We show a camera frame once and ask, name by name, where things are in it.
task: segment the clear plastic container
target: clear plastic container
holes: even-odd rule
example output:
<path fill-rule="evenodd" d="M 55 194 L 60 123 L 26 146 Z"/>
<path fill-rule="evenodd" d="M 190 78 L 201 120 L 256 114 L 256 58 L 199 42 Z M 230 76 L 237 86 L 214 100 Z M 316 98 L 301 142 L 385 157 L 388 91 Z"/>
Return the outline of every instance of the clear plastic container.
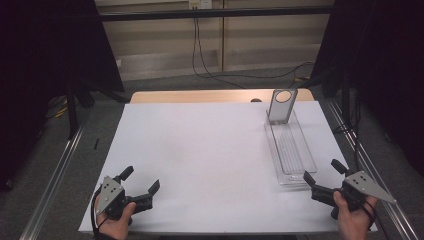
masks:
<path fill-rule="evenodd" d="M 302 129 L 293 110 L 288 123 L 270 124 L 268 114 L 265 131 L 278 182 L 281 185 L 305 185 L 305 171 L 317 172 Z"/>

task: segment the black cable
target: black cable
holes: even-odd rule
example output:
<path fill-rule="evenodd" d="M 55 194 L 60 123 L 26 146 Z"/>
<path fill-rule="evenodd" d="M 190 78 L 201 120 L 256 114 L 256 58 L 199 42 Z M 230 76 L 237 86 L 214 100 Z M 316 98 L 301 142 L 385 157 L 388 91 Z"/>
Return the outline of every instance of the black cable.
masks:
<path fill-rule="evenodd" d="M 200 75 L 199 73 L 197 73 L 196 68 L 194 67 L 194 54 L 195 54 L 195 52 L 196 52 L 197 40 L 198 40 L 198 42 L 199 42 L 199 51 L 200 51 L 200 57 L 201 57 L 201 59 L 202 59 L 203 67 L 204 67 L 204 69 L 206 70 L 206 72 L 209 74 L 209 76 L 202 76 L 202 75 Z M 213 78 L 213 79 L 215 79 L 215 80 L 217 80 L 217 81 L 224 82 L 224 83 L 228 83 L 228 84 L 231 84 L 231 85 L 236 86 L 236 87 L 238 87 L 238 88 L 246 89 L 245 87 L 240 86 L 240 85 L 238 85 L 238 84 L 236 84 L 236 83 L 232 83 L 232 82 L 229 82 L 229 81 L 225 81 L 225 80 L 222 80 L 222 79 L 218 79 L 218 78 L 216 78 L 215 76 L 213 76 L 213 75 L 212 75 L 212 74 L 211 74 L 211 73 L 207 70 L 206 65 L 205 65 L 205 61 L 204 61 L 204 59 L 203 59 L 202 45 L 200 44 L 199 21 L 198 21 L 198 19 L 197 19 L 197 18 L 195 18 L 195 19 L 194 19 L 194 48 L 193 48 L 193 55 L 192 55 L 191 63 L 192 63 L 192 67 L 193 67 L 193 71 L 194 71 L 194 73 L 195 73 L 197 76 L 201 77 L 201 78 Z"/>
<path fill-rule="evenodd" d="M 222 82 L 225 82 L 225 83 L 228 83 L 228 84 L 235 85 L 235 86 L 240 87 L 240 88 L 244 88 L 244 87 L 242 87 L 240 85 L 237 85 L 235 83 L 231 83 L 231 82 L 228 82 L 228 81 L 225 81 L 225 80 L 222 80 L 222 79 L 217 79 L 216 77 L 244 77 L 244 78 L 273 79 L 273 78 L 284 77 L 284 76 L 289 75 L 290 73 L 296 72 L 296 70 L 298 70 L 300 67 L 303 67 L 303 66 L 306 66 L 306 65 L 313 65 L 313 64 L 315 64 L 314 62 L 304 62 L 304 63 L 296 66 L 294 69 L 292 69 L 292 70 L 290 70 L 290 71 L 288 71 L 286 73 L 275 75 L 275 76 L 253 76 L 253 75 L 245 75 L 245 74 L 218 74 L 218 75 L 212 75 L 208 71 L 208 69 L 206 68 L 206 64 L 205 64 L 205 61 L 204 61 L 204 58 L 203 58 L 202 44 L 200 42 L 199 21 L 198 21 L 197 18 L 194 19 L 194 24 L 195 24 L 195 41 L 194 41 L 194 48 L 193 48 L 193 55 L 192 55 L 192 67 L 193 67 L 193 71 L 195 72 L 195 74 L 197 76 L 199 76 L 199 77 L 202 77 L 202 78 L 214 78 L 214 79 L 216 79 L 218 81 L 222 81 Z M 196 52 L 196 45 L 197 45 L 196 42 L 198 42 L 198 44 L 199 44 L 199 52 L 200 52 L 200 57 L 201 57 L 201 60 L 202 60 L 203 68 L 205 69 L 205 71 L 208 73 L 209 76 L 202 76 L 202 75 L 198 74 L 197 71 L 196 71 L 196 69 L 195 69 L 195 67 L 194 67 L 194 54 Z"/>
<path fill-rule="evenodd" d="M 296 83 L 296 70 L 297 69 L 299 69 L 299 68 L 301 68 L 303 66 L 314 65 L 314 64 L 315 64 L 315 62 L 304 62 L 304 63 L 300 64 L 299 66 L 295 67 L 293 69 L 293 81 L 292 81 L 292 83 L 287 88 L 289 88 L 289 89 L 292 88 L 293 85 Z"/>

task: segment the white paper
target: white paper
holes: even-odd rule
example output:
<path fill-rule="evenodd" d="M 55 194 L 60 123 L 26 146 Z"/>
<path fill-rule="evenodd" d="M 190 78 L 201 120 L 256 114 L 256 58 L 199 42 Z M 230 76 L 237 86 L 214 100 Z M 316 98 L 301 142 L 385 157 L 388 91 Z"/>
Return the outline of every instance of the white paper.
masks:
<path fill-rule="evenodd" d="M 138 196 L 157 180 L 153 209 L 133 215 L 130 231 L 154 234 L 337 231 L 332 208 L 310 189 L 278 184 L 264 124 L 269 103 L 128 104 L 100 174 L 134 173 L 122 183 Z M 294 109 L 317 165 L 317 184 L 340 187 L 330 165 L 346 164 L 318 102 Z M 91 232 L 90 206 L 79 231 Z"/>

